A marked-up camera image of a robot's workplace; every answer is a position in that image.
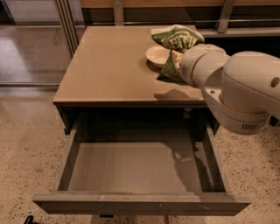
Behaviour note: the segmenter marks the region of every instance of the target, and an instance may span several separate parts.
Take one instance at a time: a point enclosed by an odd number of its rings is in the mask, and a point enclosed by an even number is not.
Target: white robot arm
[[[180,61],[181,77],[200,88],[217,121],[237,134],[263,130],[280,119],[280,59],[261,52],[229,57],[215,45],[196,45]]]

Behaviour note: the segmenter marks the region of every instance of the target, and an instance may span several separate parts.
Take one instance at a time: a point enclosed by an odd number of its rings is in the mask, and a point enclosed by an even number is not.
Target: bowl
[[[163,68],[165,62],[169,57],[169,50],[166,48],[155,45],[150,47],[146,52],[146,58],[151,61],[155,67]]]

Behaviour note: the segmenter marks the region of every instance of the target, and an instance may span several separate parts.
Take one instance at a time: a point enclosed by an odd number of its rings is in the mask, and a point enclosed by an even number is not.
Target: open drawer
[[[250,201],[230,192],[212,129],[183,111],[80,113],[53,191],[33,201],[49,214],[238,214]]]

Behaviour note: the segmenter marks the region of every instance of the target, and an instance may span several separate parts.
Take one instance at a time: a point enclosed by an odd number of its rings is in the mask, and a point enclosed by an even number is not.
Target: speckled floor
[[[0,59],[3,68],[5,60]],[[49,89],[0,88],[1,224],[24,223],[29,214],[40,224],[280,223],[280,128],[267,128],[253,136],[239,136],[219,129],[215,139],[233,193],[252,199],[252,204],[234,217],[100,219],[95,215],[45,213],[32,202],[32,196],[51,191],[68,140],[52,104],[54,94]]]

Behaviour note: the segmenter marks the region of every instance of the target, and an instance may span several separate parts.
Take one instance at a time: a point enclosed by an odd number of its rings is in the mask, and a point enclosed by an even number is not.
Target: green chip bag
[[[159,45],[171,50],[169,58],[157,79],[184,84],[185,82],[180,77],[172,55],[183,54],[186,49],[204,43],[205,40],[202,35],[183,25],[175,24],[166,28],[152,29],[151,37]]]

